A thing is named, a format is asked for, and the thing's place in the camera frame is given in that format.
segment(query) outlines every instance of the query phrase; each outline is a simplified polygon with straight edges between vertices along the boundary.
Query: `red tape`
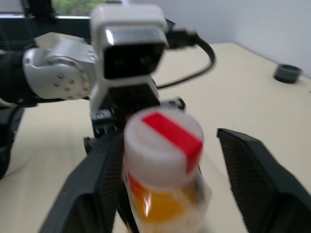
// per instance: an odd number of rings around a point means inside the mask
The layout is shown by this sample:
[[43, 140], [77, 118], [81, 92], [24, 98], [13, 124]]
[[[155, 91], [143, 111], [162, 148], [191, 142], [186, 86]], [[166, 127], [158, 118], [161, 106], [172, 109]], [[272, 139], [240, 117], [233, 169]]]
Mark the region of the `red tape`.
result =
[[151, 114], [142, 121], [186, 154], [187, 172], [196, 167], [203, 147], [201, 140], [160, 113]]

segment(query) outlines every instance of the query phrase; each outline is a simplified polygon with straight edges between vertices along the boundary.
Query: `bottle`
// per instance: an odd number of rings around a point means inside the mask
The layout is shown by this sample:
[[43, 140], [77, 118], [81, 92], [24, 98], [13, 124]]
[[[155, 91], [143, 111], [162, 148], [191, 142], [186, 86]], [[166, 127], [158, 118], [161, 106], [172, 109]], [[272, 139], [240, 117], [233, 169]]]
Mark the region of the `bottle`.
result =
[[123, 179], [141, 233], [196, 233], [209, 198], [199, 169], [204, 134], [170, 108], [138, 112], [124, 131]]

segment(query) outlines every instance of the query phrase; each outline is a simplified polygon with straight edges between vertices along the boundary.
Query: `white bottle cap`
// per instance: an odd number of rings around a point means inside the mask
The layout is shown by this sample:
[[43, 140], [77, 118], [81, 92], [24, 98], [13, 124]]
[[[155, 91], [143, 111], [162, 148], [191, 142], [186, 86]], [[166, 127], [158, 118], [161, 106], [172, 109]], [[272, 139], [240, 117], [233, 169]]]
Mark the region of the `white bottle cap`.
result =
[[153, 188], [180, 187], [197, 172], [204, 134], [181, 110], [152, 108], [129, 120], [124, 132], [124, 165], [139, 183]]

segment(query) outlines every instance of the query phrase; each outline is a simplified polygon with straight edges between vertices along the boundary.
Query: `white wall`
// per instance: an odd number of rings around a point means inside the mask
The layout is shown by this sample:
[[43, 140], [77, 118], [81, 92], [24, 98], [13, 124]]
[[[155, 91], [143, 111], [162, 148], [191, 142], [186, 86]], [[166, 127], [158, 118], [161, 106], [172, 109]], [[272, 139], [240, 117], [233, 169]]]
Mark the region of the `white wall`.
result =
[[194, 26], [210, 43], [239, 44], [311, 77], [311, 0], [126, 1], [157, 4], [168, 19]]
[[0, 0], [0, 12], [21, 12], [21, 0]]

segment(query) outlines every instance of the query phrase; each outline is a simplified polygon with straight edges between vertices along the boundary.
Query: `table surface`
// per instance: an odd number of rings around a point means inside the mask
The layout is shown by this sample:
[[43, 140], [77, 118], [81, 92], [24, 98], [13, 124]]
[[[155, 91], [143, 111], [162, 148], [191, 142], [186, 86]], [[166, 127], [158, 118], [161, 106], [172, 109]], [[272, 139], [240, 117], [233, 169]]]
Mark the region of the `table surface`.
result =
[[[216, 68], [187, 84], [160, 91], [161, 99], [181, 96], [187, 112], [205, 132], [201, 161], [212, 199], [202, 233], [246, 232], [230, 192], [217, 128], [260, 139], [276, 159], [311, 190], [311, 80], [275, 81], [276, 65], [234, 44], [213, 45]], [[167, 52], [157, 83], [168, 82], [206, 66], [199, 49]], [[85, 100], [42, 104], [25, 111], [12, 150], [14, 170], [0, 181], [0, 226], [6, 233], [39, 230], [64, 180], [85, 157], [83, 137], [92, 136]], [[125, 227], [117, 219], [115, 233]]]

